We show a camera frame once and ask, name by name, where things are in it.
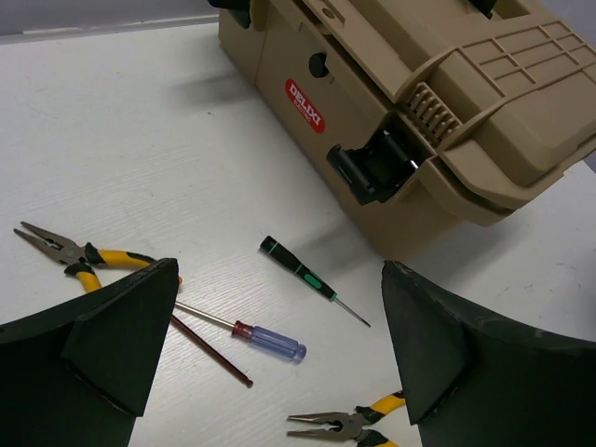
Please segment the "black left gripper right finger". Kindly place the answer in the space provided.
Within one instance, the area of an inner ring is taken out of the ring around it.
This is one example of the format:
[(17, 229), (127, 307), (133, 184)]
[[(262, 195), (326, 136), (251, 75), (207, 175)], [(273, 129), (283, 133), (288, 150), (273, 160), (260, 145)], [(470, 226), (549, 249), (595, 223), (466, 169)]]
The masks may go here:
[(595, 345), (526, 325), (388, 261), (382, 296), (426, 446), (591, 446)]

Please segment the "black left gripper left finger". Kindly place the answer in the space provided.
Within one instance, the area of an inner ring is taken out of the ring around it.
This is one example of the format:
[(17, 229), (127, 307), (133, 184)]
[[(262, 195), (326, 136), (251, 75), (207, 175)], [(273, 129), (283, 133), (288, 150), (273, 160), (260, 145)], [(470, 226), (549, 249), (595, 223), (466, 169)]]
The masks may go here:
[(1, 327), (4, 446), (126, 446), (152, 388), (179, 289), (163, 258)]

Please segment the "dark brown hex key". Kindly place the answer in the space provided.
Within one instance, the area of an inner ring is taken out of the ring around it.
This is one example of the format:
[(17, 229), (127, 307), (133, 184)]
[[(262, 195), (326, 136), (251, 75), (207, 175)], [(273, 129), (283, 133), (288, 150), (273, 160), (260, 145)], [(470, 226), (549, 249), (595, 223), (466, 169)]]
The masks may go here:
[(228, 373), (233, 375), (241, 384), (246, 388), (252, 388), (252, 380), (237, 368), (231, 361), (223, 356), (218, 350), (212, 347), (202, 337), (196, 334), (191, 328), (184, 324), (179, 318), (172, 315), (170, 318), (170, 324), (175, 327), (180, 333), (182, 333), (188, 340), (194, 345), (206, 353), (211, 359), (223, 367)]

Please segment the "yellow black needle-nose pliers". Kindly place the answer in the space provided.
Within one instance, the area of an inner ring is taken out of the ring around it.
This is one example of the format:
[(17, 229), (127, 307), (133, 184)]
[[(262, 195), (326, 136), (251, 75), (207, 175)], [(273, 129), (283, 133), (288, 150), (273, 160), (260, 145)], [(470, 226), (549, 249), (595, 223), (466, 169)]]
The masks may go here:
[(43, 252), (48, 258), (64, 267), (64, 274), (76, 278), (85, 292), (94, 292), (102, 287), (94, 266), (143, 269), (156, 262), (153, 257), (132, 251), (98, 249), (90, 242), (78, 245), (68, 237), (64, 237), (30, 223), (21, 222), (26, 229), (14, 228), (13, 232)]

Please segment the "blue red handled screwdriver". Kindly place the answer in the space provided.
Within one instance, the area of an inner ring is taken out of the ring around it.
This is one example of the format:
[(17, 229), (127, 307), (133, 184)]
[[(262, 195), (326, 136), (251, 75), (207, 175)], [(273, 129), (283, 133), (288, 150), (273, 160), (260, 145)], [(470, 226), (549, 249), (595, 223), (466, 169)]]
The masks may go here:
[(272, 332), (260, 326), (252, 326), (240, 320), (230, 322), (180, 302), (177, 302), (175, 307), (189, 315), (226, 328), (232, 336), (286, 360), (301, 362), (306, 356), (307, 349), (304, 344), (278, 332)]

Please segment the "black green precision screwdriver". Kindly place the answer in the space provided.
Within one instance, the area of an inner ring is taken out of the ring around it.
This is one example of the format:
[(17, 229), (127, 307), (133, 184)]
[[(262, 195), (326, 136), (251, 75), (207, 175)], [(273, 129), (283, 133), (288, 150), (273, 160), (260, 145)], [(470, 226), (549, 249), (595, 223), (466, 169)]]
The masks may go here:
[(260, 250), (263, 251), (272, 260), (276, 261), (280, 266), (292, 272), (297, 278), (303, 281), (311, 289), (323, 296), (332, 303), (337, 303), (348, 314), (356, 318), (365, 326), (371, 328), (371, 324), (355, 312), (351, 307), (342, 302), (337, 292), (327, 284), (321, 277), (319, 277), (312, 269), (302, 263), (292, 252), (286, 249), (276, 239), (267, 236), (260, 244)]

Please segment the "tan plastic toolbox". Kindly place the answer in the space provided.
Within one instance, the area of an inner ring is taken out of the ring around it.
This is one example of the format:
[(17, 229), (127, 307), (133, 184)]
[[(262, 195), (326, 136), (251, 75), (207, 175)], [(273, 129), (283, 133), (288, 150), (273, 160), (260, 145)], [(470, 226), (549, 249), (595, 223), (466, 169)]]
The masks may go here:
[[(407, 259), (496, 224), (595, 148), (595, 50), (538, 1), (251, 1), (219, 39), (370, 243)], [(402, 131), (421, 161), (360, 205), (327, 162)]]

